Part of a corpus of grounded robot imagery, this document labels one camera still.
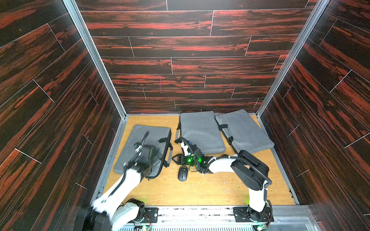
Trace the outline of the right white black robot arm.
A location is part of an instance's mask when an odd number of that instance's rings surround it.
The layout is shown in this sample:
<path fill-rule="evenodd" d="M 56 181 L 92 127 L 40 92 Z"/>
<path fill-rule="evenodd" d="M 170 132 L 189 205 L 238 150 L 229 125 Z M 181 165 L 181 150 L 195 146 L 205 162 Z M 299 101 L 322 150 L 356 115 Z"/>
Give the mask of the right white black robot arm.
<path fill-rule="evenodd" d="M 188 155 L 178 154 L 172 160 L 182 167 L 195 167 L 203 175 L 234 172 L 249 189 L 248 206 L 234 212 L 236 221 L 247 219 L 267 226 L 273 221 L 272 204 L 267 199 L 268 187 L 272 184 L 268 177 L 269 167 L 249 152 L 241 150 L 234 156 L 212 157 L 197 149 Z"/>

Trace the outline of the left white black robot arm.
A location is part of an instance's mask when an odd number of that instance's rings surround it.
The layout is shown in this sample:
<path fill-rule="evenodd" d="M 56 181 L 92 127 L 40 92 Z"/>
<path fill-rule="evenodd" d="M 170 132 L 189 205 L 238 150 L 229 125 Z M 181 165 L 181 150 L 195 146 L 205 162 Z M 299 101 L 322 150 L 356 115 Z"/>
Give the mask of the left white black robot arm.
<path fill-rule="evenodd" d="M 126 196 L 146 178 L 161 158 L 157 147 L 138 145 L 135 156 L 123 165 L 123 174 L 90 207 L 81 208 L 76 217 L 74 231 L 118 231 L 125 224 L 141 217 L 144 203 L 133 200 L 123 206 Z"/>

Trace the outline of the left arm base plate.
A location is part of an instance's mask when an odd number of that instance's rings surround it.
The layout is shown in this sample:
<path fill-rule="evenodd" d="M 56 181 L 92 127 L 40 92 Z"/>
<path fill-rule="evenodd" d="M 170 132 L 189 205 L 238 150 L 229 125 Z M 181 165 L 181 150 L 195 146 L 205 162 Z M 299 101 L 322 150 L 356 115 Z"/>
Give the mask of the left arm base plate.
<path fill-rule="evenodd" d="M 142 215 L 139 218 L 129 221 L 129 223 L 136 224 L 153 224 L 158 222 L 159 208 L 157 207 L 145 207 Z"/>

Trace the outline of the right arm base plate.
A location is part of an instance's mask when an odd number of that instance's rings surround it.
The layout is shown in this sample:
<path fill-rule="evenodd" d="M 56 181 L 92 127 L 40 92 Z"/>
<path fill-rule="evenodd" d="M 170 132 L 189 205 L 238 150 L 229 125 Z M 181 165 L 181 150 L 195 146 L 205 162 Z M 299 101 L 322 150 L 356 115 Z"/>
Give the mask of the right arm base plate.
<path fill-rule="evenodd" d="M 274 218 L 272 216 L 271 208 L 265 206 L 262 212 L 257 212 L 247 207 L 234 207 L 233 208 L 234 218 L 236 222 L 273 222 Z"/>

